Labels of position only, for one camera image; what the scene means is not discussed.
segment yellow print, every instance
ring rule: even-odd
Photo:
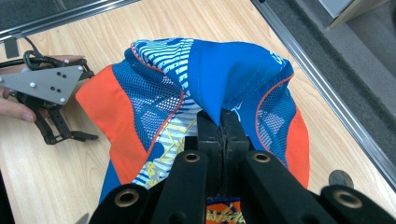
[[[241,212],[233,213],[230,212],[231,208],[233,207],[230,204],[224,211],[219,213],[218,211],[206,211],[206,221],[214,221],[216,223],[236,223],[236,224],[246,224],[245,219],[242,216]]]

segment blue mesh panel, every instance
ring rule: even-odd
[[[296,112],[287,85],[288,82],[283,83],[271,91],[262,103],[258,116],[262,141],[285,165],[288,130]]]
[[[131,99],[134,126],[145,148],[180,102],[180,90],[162,73],[129,58],[113,65],[113,73]]]

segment human hand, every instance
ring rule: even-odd
[[[70,62],[74,62],[76,60],[82,59],[82,56],[77,55],[62,55],[62,56],[53,56],[53,58],[59,61],[69,60]],[[11,73],[19,73],[24,67],[25,64],[16,65],[8,68],[0,69],[0,75],[3,74],[11,74]],[[29,109],[26,105],[20,104],[18,102],[8,100],[9,95],[11,94],[11,90],[6,87],[0,86],[0,116],[9,116],[15,119],[21,119],[28,122],[35,122],[36,115],[35,112]]]

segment wooden table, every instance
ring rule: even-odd
[[[394,191],[248,0],[143,0],[30,37],[46,55],[85,55],[98,72],[120,62],[132,41],[170,36],[253,42],[289,59],[290,91],[310,133],[309,189],[319,193],[331,171],[344,170],[355,189],[396,217]],[[21,52],[30,49],[22,39],[18,44]],[[47,146],[35,125],[0,116],[0,169],[17,223],[75,223],[98,205],[110,145],[76,100],[63,112],[71,129],[99,140]]]

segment light wood surface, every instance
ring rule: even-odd
[[[309,189],[319,193],[330,172],[341,169],[396,217],[395,193],[248,0],[143,0],[30,37],[42,53],[84,55],[99,72],[120,62],[135,39],[171,36],[247,41],[289,59],[295,69],[290,91],[310,133]],[[30,49],[24,40],[19,46]],[[71,129],[99,140],[47,146],[35,125],[0,116],[0,168],[17,223],[76,223],[98,204],[109,143],[75,100],[63,112]]]

